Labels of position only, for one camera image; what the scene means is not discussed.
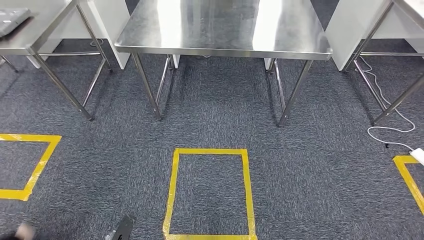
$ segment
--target floor marking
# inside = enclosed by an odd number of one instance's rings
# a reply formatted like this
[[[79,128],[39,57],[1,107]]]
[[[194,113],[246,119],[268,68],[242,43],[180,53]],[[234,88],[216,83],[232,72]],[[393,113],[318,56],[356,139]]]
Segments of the floor marking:
[[[400,175],[402,175],[403,180],[405,180],[406,185],[409,188],[413,198],[416,201],[421,213],[424,215],[424,197],[420,192],[417,184],[412,178],[410,172],[408,171],[405,164],[421,164],[418,162],[413,156],[405,155],[405,156],[395,156],[393,158],[394,164],[396,164],[397,169],[399,169]]]
[[[249,235],[199,235],[199,234],[170,234],[171,217],[174,209],[175,191],[177,188],[178,164],[180,154],[222,154],[241,155],[243,164],[244,190],[246,192],[246,211]],[[251,177],[247,149],[216,149],[216,148],[175,148],[172,159],[172,173],[169,183],[166,215],[163,221],[163,236],[165,240],[257,240],[255,230],[255,214],[253,210]]]
[[[15,199],[28,201],[33,193],[33,188],[39,179],[44,167],[49,161],[50,156],[61,140],[62,136],[58,135],[32,135],[32,134],[0,134],[0,141],[19,141],[19,142],[46,142],[49,143],[41,156],[38,164],[35,166],[28,182],[22,190],[0,189],[0,199]]]

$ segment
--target white cable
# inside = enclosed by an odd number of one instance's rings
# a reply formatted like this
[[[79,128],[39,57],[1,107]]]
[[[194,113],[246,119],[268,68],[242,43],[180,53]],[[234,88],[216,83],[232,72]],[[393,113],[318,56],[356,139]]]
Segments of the white cable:
[[[373,70],[373,67],[370,65],[370,64],[368,64],[368,62],[367,61],[365,61],[365,59],[362,57],[362,56],[360,56],[360,59],[362,59],[362,61],[369,67],[369,69],[367,69],[367,70],[364,70],[363,72],[364,73],[367,73],[367,74],[369,74],[369,75],[371,75],[371,76],[373,76],[374,77],[374,84],[375,84],[375,86],[377,86],[377,88],[378,88],[378,91],[379,91],[379,93],[380,93],[380,96],[381,96],[381,98],[387,103],[387,104],[389,104],[389,105],[391,105],[391,103],[384,97],[384,95],[383,95],[383,91],[382,91],[382,88],[379,86],[379,84],[377,83],[377,75],[375,75],[374,73],[372,73],[371,71]],[[400,129],[397,129],[397,128],[393,128],[393,127],[386,127],[386,126],[372,126],[372,127],[369,127],[368,129],[367,129],[367,132],[368,132],[368,135],[371,137],[371,138],[373,138],[373,139],[375,139],[375,140],[377,140],[377,141],[379,141],[379,142],[381,142],[381,143],[384,143],[384,144],[396,144],[396,145],[401,145],[401,146],[404,146],[404,147],[406,147],[406,148],[409,148],[411,151],[413,151],[414,149],[412,148],[412,147],[410,147],[410,146],[408,146],[408,145],[406,145],[406,144],[403,144],[403,143],[400,143],[400,142],[391,142],[391,141],[383,141],[383,140],[381,140],[381,139],[378,139],[377,137],[375,137],[375,136],[373,136],[372,134],[371,134],[371,132],[370,132],[370,130],[372,130],[372,129],[388,129],[388,130],[392,130],[392,131],[397,131],[397,132],[400,132],[400,133],[409,133],[409,132],[412,132],[412,131],[414,131],[415,130],[415,124],[411,121],[411,120],[409,120],[408,118],[406,118],[404,115],[402,115],[396,108],[394,109],[395,111],[396,111],[396,113],[397,114],[399,114],[399,116],[401,117],[401,118],[403,118],[403,119],[405,119],[406,121],[408,121],[408,123],[410,123],[411,125],[412,125],[412,128],[411,129],[409,129],[409,130],[400,130]]]

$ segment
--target metal frame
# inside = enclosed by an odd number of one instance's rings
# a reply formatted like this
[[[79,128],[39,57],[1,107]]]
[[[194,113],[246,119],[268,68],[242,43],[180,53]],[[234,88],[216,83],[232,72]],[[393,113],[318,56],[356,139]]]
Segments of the metal frame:
[[[283,91],[283,83],[281,81],[280,78],[280,70],[278,67],[278,62],[277,59],[272,59],[271,61],[271,66],[269,67],[269,70],[267,70],[267,73],[271,73],[273,68],[275,68],[275,76],[277,79],[277,84],[278,84],[278,95],[279,95],[279,100],[280,100],[280,104],[281,104],[281,111],[282,111],[282,115],[281,118],[278,122],[278,126],[282,127],[286,121],[286,119],[289,117],[289,113],[290,110],[293,107],[293,104],[295,103],[295,100],[297,98],[297,96],[299,95],[301,86],[303,84],[303,82],[306,80],[307,76],[308,76],[308,72],[309,69],[312,66],[312,63],[314,62],[314,60],[306,60],[305,64],[303,65],[303,69],[300,72],[299,77],[297,78],[297,82],[296,85],[294,86],[293,91],[291,92],[290,98],[288,99],[287,105],[286,105],[286,101],[284,99],[284,91]]]
[[[76,4],[76,9],[82,19],[82,21],[84,22],[85,27],[87,28],[88,33],[90,34],[96,48],[97,51],[87,51],[87,52],[54,52],[54,53],[38,53],[37,51],[35,51],[34,49],[32,49],[32,51],[34,52],[34,54],[32,54],[32,56],[34,57],[34,59],[38,62],[38,64],[41,66],[41,68],[48,74],[48,76],[51,78],[51,80],[60,88],[60,90],[62,90],[62,92],[66,95],[66,97],[71,101],[71,103],[80,111],[82,112],[82,114],[84,115],[84,117],[86,117],[89,121],[93,121],[94,117],[87,112],[87,110],[85,109],[85,106],[87,105],[87,101],[90,98],[90,95],[93,91],[93,88],[97,82],[97,80],[99,79],[99,75],[102,72],[102,69],[104,67],[104,65],[106,64],[107,69],[112,72],[112,68],[111,68],[111,64],[109,63],[108,58],[105,55],[105,52],[103,51],[99,40],[96,38],[93,29],[91,28],[86,15],[84,14],[83,10],[81,9],[79,3]],[[87,93],[84,97],[84,101],[81,104],[77,98],[71,93],[71,91],[69,91],[69,89],[65,86],[65,84],[58,78],[58,76],[51,70],[51,68],[47,65],[46,61],[44,61],[44,59],[42,58],[42,56],[94,56],[94,55],[101,55],[102,60],[100,65],[97,68],[97,71],[93,77],[93,79],[91,80],[90,86],[87,90]]]
[[[393,57],[424,57],[424,53],[416,53],[416,52],[363,52],[367,44],[370,42],[370,40],[373,38],[374,34],[377,32],[383,21],[386,19],[389,12],[392,10],[393,6],[395,5],[396,0],[389,0],[390,2],[382,12],[381,16],[378,18],[375,25],[372,27],[369,34],[366,36],[366,38],[362,41],[362,43],[359,45],[357,51],[350,57],[350,59],[347,61],[347,64],[344,66],[343,71],[347,71],[347,69],[350,67],[350,65],[353,63],[356,68],[358,69],[360,75],[362,76],[363,80],[365,81],[366,85],[368,86],[370,92],[374,96],[375,100],[377,101],[378,105],[380,106],[383,113],[381,113],[375,120],[372,121],[373,125],[378,124],[381,120],[383,120],[385,117],[387,117],[390,113],[393,112],[408,96],[410,96],[413,92],[419,89],[421,85],[424,85],[424,76],[420,74],[418,79],[408,87],[407,90],[405,90],[389,107],[386,107],[384,104],[383,99],[378,95],[376,89],[371,84],[370,80],[368,79],[366,73],[361,68],[361,66],[358,63],[358,58],[360,56],[393,56]]]
[[[149,80],[146,76],[145,70],[143,68],[142,61],[140,60],[139,54],[136,52],[133,52],[131,53],[131,56],[132,56],[132,59],[134,59],[135,66],[138,70],[138,73],[141,75],[143,79],[144,88],[147,92],[148,100],[151,106],[153,107],[154,116],[156,117],[156,120],[160,121],[162,120],[162,116],[161,116],[161,112],[159,111],[159,101],[161,99],[161,94],[164,87],[165,78],[167,76],[168,70],[175,69],[172,55],[168,54],[166,56],[165,67],[163,68],[163,74],[162,74],[162,78],[160,79],[159,88],[157,89],[156,98],[153,98],[153,92],[150,87]]]
[[[146,73],[145,73],[145,70],[143,68],[142,61],[140,60],[139,54],[137,52],[133,52],[133,53],[131,53],[131,56],[134,59],[135,66],[138,70],[138,73],[142,77],[144,88],[147,92],[148,100],[149,100],[151,106],[153,107],[154,116],[156,117],[156,120],[160,121],[162,119],[162,116],[161,116],[161,112],[159,110],[159,101],[161,99],[161,94],[162,94],[162,90],[163,90],[163,87],[164,87],[165,78],[167,76],[168,70],[174,70],[175,69],[175,66],[174,66],[174,63],[173,63],[173,60],[172,60],[172,55],[168,54],[167,57],[166,57],[165,67],[163,68],[163,74],[162,74],[162,78],[160,79],[159,87],[157,89],[156,98],[154,98],[152,88],[150,87],[149,79],[146,76]],[[305,81],[305,79],[307,78],[308,71],[311,68],[311,65],[312,65],[313,62],[314,62],[314,60],[306,60],[304,66],[303,66],[303,69],[300,72],[300,75],[297,79],[297,82],[296,82],[296,85],[293,89],[293,92],[291,93],[290,99],[288,100],[287,105],[286,105],[286,101],[285,101],[285,98],[284,98],[283,83],[282,83],[282,80],[280,78],[280,70],[279,70],[279,67],[278,67],[278,62],[277,62],[276,58],[272,59],[271,66],[269,67],[269,69],[266,72],[272,73],[273,68],[275,68],[275,75],[276,75],[277,84],[278,84],[278,95],[279,95],[280,104],[281,104],[281,111],[282,111],[282,116],[281,116],[281,118],[278,122],[279,127],[283,126],[285,120],[288,118],[289,112],[293,107],[295,99],[299,95],[301,85]]]
[[[11,69],[13,69],[14,70],[14,72],[15,73],[18,73],[19,71],[16,69],[16,67],[15,66],[13,66],[12,65],[12,63],[5,57],[5,56],[2,56],[2,55],[0,55],[0,67],[3,65],[3,64],[7,64],[7,65],[9,65],[9,67],[11,68]]]

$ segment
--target white panel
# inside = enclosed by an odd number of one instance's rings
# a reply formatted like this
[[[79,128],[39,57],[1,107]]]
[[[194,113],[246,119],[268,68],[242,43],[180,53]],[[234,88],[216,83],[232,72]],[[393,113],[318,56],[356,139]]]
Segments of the white panel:
[[[424,30],[395,4],[373,39],[424,39]]]
[[[265,69],[269,70],[271,67],[271,60],[272,58],[264,58],[263,61],[265,62]]]
[[[388,4],[385,0],[340,0],[325,31],[332,58],[342,70],[364,34],[377,21],[376,13]]]
[[[178,65],[180,64],[180,57],[181,55],[172,55],[172,60],[175,68],[178,68]]]
[[[417,53],[420,53],[420,54],[424,53],[423,39],[414,38],[414,39],[405,39],[405,40],[409,43],[409,45],[411,45],[411,47],[413,47],[413,49],[415,49]]]
[[[125,0],[95,0],[88,5],[95,16],[97,25],[105,36],[104,38],[109,41],[120,68],[124,69],[130,54],[118,52],[114,44],[128,19],[130,19]]]
[[[104,39],[107,36],[100,30],[97,24],[96,18],[94,17],[92,10],[89,7],[92,1],[81,1],[80,6],[84,11],[85,16],[90,23],[94,34],[99,39]],[[56,28],[56,30],[50,36],[53,39],[90,39],[90,34],[87,32],[84,22],[80,17],[80,14],[74,9]]]

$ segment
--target table top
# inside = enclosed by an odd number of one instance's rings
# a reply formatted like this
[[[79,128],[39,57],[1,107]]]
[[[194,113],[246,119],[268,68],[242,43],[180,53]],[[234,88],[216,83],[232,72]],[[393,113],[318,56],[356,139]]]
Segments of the table top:
[[[416,24],[424,29],[424,0],[395,0]]]
[[[328,60],[311,0],[141,0],[120,52]]]
[[[77,0],[0,0],[0,8],[27,8],[31,17],[0,38],[0,55],[31,55],[47,41]]]

